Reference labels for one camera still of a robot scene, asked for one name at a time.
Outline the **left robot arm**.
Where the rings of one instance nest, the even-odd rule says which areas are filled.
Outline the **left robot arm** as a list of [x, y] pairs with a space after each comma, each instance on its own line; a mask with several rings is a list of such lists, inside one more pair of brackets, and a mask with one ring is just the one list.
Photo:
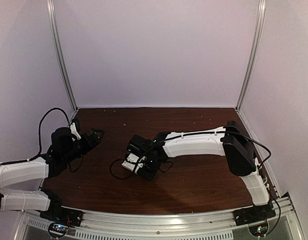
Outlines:
[[0, 163], [0, 212], [42, 211], [55, 222], [66, 218], [59, 198], [48, 190], [10, 189], [11, 185], [32, 180], [44, 180], [59, 176], [70, 163], [84, 157], [96, 148], [104, 137], [104, 130], [91, 129], [90, 134], [80, 135], [74, 124], [60, 127], [51, 134], [51, 146], [47, 153], [34, 159]]

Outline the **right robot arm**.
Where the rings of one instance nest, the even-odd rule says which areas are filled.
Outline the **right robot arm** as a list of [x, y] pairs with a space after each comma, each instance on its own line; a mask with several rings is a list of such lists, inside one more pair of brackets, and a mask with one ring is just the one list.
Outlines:
[[127, 145], [123, 168], [151, 181], [161, 165], [171, 158], [216, 155], [226, 158], [229, 171], [242, 179], [253, 207], [250, 216], [260, 221], [270, 212], [270, 190], [261, 172], [262, 163], [256, 153], [256, 141], [244, 135], [236, 121], [213, 129], [158, 133], [154, 139], [134, 135]]

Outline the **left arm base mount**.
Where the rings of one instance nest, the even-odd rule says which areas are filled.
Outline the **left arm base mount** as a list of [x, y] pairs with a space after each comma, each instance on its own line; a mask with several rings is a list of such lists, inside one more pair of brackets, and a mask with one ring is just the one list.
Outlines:
[[83, 212], [71, 208], [61, 207], [60, 212], [53, 213], [51, 210], [38, 211], [43, 219], [63, 224], [68, 227], [80, 227], [83, 219]]

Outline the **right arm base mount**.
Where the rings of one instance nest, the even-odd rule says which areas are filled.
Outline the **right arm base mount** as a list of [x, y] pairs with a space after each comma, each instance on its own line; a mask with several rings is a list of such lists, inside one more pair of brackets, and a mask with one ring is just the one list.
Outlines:
[[271, 205], [253, 205], [233, 211], [236, 226], [248, 225], [265, 221], [276, 216], [276, 211]]

